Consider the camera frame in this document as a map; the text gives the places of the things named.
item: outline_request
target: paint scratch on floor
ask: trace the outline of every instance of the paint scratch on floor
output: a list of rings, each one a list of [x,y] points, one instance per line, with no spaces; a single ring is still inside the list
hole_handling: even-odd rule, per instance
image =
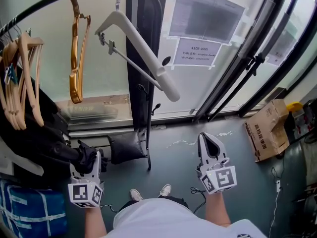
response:
[[[167,148],[171,147],[172,145],[175,145],[175,144],[179,144],[179,143],[185,143],[187,145],[195,145],[197,143],[197,140],[194,142],[194,143],[188,143],[187,141],[185,140],[178,140],[174,143],[172,143],[171,145],[167,146]]]
[[[233,131],[229,131],[229,132],[222,132],[222,133],[217,134],[216,136],[220,136],[220,137],[222,137],[222,136],[226,136],[226,135],[232,135],[232,132],[233,132]]]

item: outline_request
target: black pants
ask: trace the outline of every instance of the black pants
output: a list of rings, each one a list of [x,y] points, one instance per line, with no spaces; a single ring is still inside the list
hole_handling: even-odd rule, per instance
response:
[[[165,199],[168,199],[168,200],[172,200],[176,203],[179,203],[185,207],[188,208],[188,205],[187,203],[184,201],[184,198],[176,198],[176,197],[173,197],[173,196],[159,196],[158,198],[165,198]],[[135,201],[135,200],[131,200],[129,202],[127,202],[119,211],[123,210],[124,208],[130,206],[130,205],[133,205],[135,203],[137,203],[138,201]]]

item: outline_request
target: forearm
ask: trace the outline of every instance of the forearm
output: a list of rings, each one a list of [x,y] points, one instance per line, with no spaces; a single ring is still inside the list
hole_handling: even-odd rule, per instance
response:
[[[230,219],[224,205],[222,193],[206,196],[206,220],[223,227],[230,225]]]
[[[100,208],[86,209],[85,238],[100,238],[106,235],[107,231]]]

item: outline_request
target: person's right arm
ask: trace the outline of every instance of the person's right arm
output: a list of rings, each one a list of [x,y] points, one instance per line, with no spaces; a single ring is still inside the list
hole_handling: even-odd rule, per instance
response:
[[[206,220],[223,227],[228,227],[231,222],[224,206],[222,193],[206,196]]]

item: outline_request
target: white cable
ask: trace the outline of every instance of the white cable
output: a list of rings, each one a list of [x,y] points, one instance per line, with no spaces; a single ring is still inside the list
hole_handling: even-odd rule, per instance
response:
[[[276,212],[276,209],[277,209],[277,198],[278,198],[278,195],[279,195],[279,192],[277,193],[277,196],[276,196],[276,199],[275,199],[275,209],[274,209],[274,218],[273,218],[273,221],[269,227],[269,233],[268,233],[268,238],[270,238],[271,236],[271,229],[272,229],[272,226],[273,226],[273,223],[274,223],[274,220],[275,220],[275,212]]]

